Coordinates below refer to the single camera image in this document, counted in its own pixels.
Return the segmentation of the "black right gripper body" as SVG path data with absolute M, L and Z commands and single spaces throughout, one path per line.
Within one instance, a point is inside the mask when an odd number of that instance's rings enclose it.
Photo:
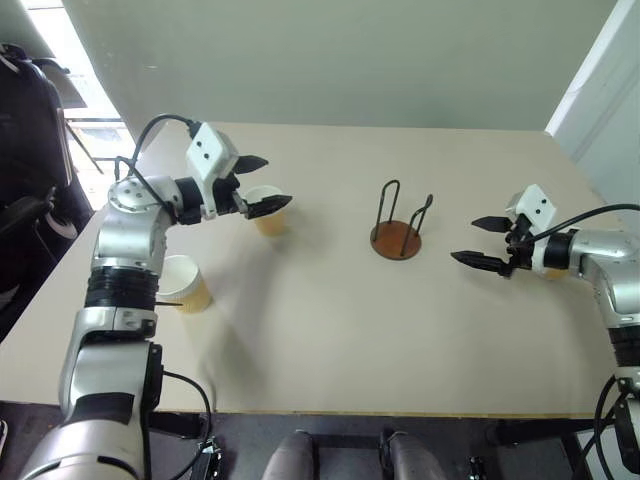
M 529 242 L 531 222 L 524 215 L 517 216 L 510 230 L 506 233 L 506 251 L 508 261 L 500 268 L 499 275 L 510 278 L 516 269 L 530 270 L 532 268 L 533 244 Z

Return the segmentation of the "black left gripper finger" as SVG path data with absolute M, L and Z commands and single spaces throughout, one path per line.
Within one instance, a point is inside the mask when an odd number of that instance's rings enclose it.
M 257 202 L 250 203 L 246 201 L 246 218 L 256 219 L 272 215 L 282 210 L 292 199 L 293 197 L 291 195 L 274 194 L 263 197 Z
M 248 174 L 261 169 L 269 164 L 269 161 L 256 155 L 239 156 L 235 165 L 234 173 L 238 175 Z

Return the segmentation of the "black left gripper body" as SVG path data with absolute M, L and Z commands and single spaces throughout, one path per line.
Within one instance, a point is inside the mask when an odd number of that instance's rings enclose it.
M 226 178 L 217 178 L 214 181 L 212 193 L 217 215 L 248 214 L 248 206 L 238 192 L 239 187 L 240 182 L 234 173 L 230 173 Z

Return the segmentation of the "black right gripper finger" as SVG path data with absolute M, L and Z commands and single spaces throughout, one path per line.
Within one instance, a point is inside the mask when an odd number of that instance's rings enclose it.
M 484 253 L 470 250 L 451 252 L 450 256 L 459 263 L 474 269 L 493 272 L 498 275 L 505 274 L 506 263 L 498 257 L 491 257 Z
M 471 224 L 489 232 L 509 232 L 513 227 L 513 222 L 503 216 L 485 216 L 473 220 Z

